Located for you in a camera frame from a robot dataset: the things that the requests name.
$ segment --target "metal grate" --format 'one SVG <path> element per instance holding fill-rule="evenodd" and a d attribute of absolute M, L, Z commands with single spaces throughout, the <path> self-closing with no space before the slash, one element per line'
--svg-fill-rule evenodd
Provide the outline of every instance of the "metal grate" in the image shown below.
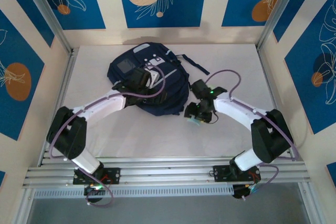
<path fill-rule="evenodd" d="M 34 199 L 83 198 L 83 188 L 37 189 Z M 151 187 L 115 187 L 113 195 L 117 197 L 173 197 L 173 196 L 210 196 L 233 195 L 232 185 L 210 186 L 151 186 Z M 110 197 L 105 191 L 95 197 Z"/>

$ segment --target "cream wall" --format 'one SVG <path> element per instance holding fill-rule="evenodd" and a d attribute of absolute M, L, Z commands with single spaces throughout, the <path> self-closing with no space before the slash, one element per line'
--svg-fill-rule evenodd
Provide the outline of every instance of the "cream wall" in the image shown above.
<path fill-rule="evenodd" d="M 68 56 L 57 39 L 48 47 L 16 0 L 0 0 L 0 9 L 45 64 L 19 140 L 0 133 L 0 170 L 6 172 L 0 189 L 0 223 L 3 224 L 9 223 L 15 214 L 27 168 L 37 164 Z"/>
<path fill-rule="evenodd" d="M 336 124 L 312 134 L 312 130 L 301 105 L 298 93 L 289 74 L 284 58 L 294 46 L 326 0 L 306 0 L 289 28 L 277 44 L 271 35 L 261 56 L 265 61 L 267 75 L 271 79 L 276 100 L 290 125 L 293 138 L 322 203 L 327 222 L 336 220 L 336 189 L 326 165 L 336 161 Z"/>
<path fill-rule="evenodd" d="M 228 0 L 204 0 L 201 26 L 197 28 L 127 29 L 121 0 L 97 0 L 106 29 L 66 30 L 74 47 L 80 45 L 138 44 L 160 41 L 165 44 L 255 43 L 263 26 L 222 27 Z"/>

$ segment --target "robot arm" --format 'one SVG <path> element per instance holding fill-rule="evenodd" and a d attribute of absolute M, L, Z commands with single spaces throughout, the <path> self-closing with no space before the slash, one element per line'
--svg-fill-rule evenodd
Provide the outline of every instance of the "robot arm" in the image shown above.
<path fill-rule="evenodd" d="M 276 124 L 293 142 L 285 119 L 278 110 L 265 111 L 230 97 L 229 93 L 221 87 L 211 90 L 203 80 L 192 84 L 191 89 L 198 104 L 190 103 L 184 116 L 194 117 L 197 120 L 209 123 L 212 113 L 219 112 L 230 116 L 251 131 L 253 147 L 234 157 L 230 161 L 230 171 L 237 176 L 261 163 L 271 163 L 275 158 L 289 149 L 287 140 L 275 130 L 264 117 Z"/>
<path fill-rule="evenodd" d="M 129 80 L 116 83 L 112 90 L 102 97 L 80 107 L 60 108 L 51 124 L 47 141 L 60 151 L 65 158 L 73 161 L 85 172 L 101 179 L 104 174 L 103 164 L 99 162 L 86 148 L 86 132 L 90 125 L 97 123 L 107 115 L 138 104 L 145 98 L 153 104 L 161 103 L 166 93 L 164 91 L 154 96 L 152 87 L 158 73 L 135 69 Z M 71 122 L 64 127 L 70 118 Z"/>

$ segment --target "metal extrusion bar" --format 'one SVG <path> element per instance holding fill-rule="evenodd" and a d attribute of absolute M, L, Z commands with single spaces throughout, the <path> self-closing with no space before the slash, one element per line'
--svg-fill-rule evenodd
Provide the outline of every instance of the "metal extrusion bar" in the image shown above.
<path fill-rule="evenodd" d="M 261 49 L 263 44 L 265 43 L 268 36 L 273 31 L 274 27 L 276 26 L 277 22 L 279 21 L 281 15 L 283 14 L 289 0 L 278 0 L 273 8 L 273 11 L 269 15 L 268 20 L 265 23 L 264 29 L 260 35 L 260 38 L 257 42 L 257 51 Z"/>
<path fill-rule="evenodd" d="M 59 93 L 58 93 L 58 97 L 57 97 L 57 100 L 56 100 L 56 103 L 55 103 L 55 106 L 54 106 L 54 112 L 53 112 L 53 117 L 52 118 L 54 118 L 57 110 L 62 106 L 62 104 L 64 102 L 65 95 L 67 93 L 69 82 L 70 82 L 70 77 L 71 77 L 72 71 L 73 71 L 74 66 L 75 66 L 77 53 L 78 53 L 78 49 L 74 49 L 74 51 L 69 54 L 67 67 L 64 71 L 64 75 L 63 75 L 63 78 L 62 78 L 62 83 L 61 83 L 60 88 L 59 88 Z M 44 158 L 44 155 L 45 155 L 45 151 L 46 151 L 46 148 L 47 148 L 48 145 L 49 145 L 48 142 L 44 141 L 43 146 L 42 146 L 42 150 L 40 152 L 40 156 L 38 158 L 37 166 L 40 166 L 42 164 L 42 161 L 43 161 L 43 158 Z"/>
<path fill-rule="evenodd" d="M 35 189 L 22 189 L 21 191 L 21 203 L 17 209 L 17 215 L 12 220 L 12 224 L 24 224 L 27 223 L 31 205 L 35 195 Z"/>
<path fill-rule="evenodd" d="M 214 165 L 226 165 L 231 158 L 100 158 L 105 167 L 121 168 L 118 186 L 215 185 L 209 175 Z M 276 161 L 279 175 L 275 183 L 309 182 L 304 162 Z M 72 184 L 73 165 L 69 162 L 43 164 L 28 170 L 24 188 L 82 187 Z M 261 183 L 274 175 L 271 167 L 261 167 Z"/>
<path fill-rule="evenodd" d="M 58 37 L 62 46 L 65 50 L 70 53 L 71 46 L 69 41 L 67 40 L 65 34 L 63 33 L 63 29 L 58 22 L 55 14 L 52 12 L 51 7 L 49 6 L 47 0 L 33 0 L 34 4 L 37 6 L 38 10 L 42 14 L 43 18 L 47 22 L 48 26 L 52 30 L 52 32 Z"/>
<path fill-rule="evenodd" d="M 298 183 L 303 203 L 305 204 L 307 214 L 311 223 L 327 223 L 315 195 L 315 190 L 311 183 Z"/>

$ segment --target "gray floor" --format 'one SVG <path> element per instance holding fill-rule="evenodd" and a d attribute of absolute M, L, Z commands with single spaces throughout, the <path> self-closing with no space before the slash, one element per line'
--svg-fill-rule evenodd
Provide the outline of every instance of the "gray floor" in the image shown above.
<path fill-rule="evenodd" d="M 245 202 L 232 196 L 116 198 L 109 208 L 83 199 L 34 200 L 29 224 L 309 223 L 298 186 L 271 184 Z"/>

